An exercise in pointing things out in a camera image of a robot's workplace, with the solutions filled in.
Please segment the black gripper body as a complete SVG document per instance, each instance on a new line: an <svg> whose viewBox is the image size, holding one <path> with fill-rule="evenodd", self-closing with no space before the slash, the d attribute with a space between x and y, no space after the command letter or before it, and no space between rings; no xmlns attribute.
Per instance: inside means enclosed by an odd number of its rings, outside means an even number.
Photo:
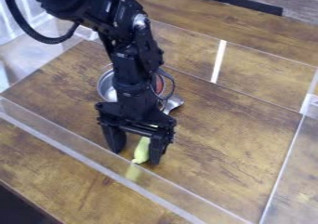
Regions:
<svg viewBox="0 0 318 224"><path fill-rule="evenodd" d="M151 138L155 134L171 134L176 121L160 108L160 99L155 92L155 82L135 86L112 82L116 102L105 100L96 104L97 122L119 127L127 132Z"/></svg>

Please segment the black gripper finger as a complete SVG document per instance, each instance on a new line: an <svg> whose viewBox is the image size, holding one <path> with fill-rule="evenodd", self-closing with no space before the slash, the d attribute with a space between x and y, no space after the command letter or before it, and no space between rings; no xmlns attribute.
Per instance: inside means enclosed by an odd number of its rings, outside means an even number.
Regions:
<svg viewBox="0 0 318 224"><path fill-rule="evenodd" d="M127 143L126 132L116 126L103 125L101 131L113 153L120 153Z"/></svg>
<svg viewBox="0 0 318 224"><path fill-rule="evenodd" d="M172 140L174 136L171 134L155 134L150 138L150 163L152 165L160 164L162 155L166 153Z"/></svg>

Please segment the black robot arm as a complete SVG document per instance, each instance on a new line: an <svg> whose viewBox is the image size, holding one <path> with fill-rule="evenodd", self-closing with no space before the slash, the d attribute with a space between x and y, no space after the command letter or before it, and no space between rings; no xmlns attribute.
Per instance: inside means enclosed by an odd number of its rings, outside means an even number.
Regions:
<svg viewBox="0 0 318 224"><path fill-rule="evenodd" d="M48 14L97 32L113 64L115 102L96 104L97 123L112 152L127 134L150 138L150 162L160 163L174 140L176 120L159 108L158 79L164 74L164 51L151 33L147 12L136 0L39 0Z"/></svg>

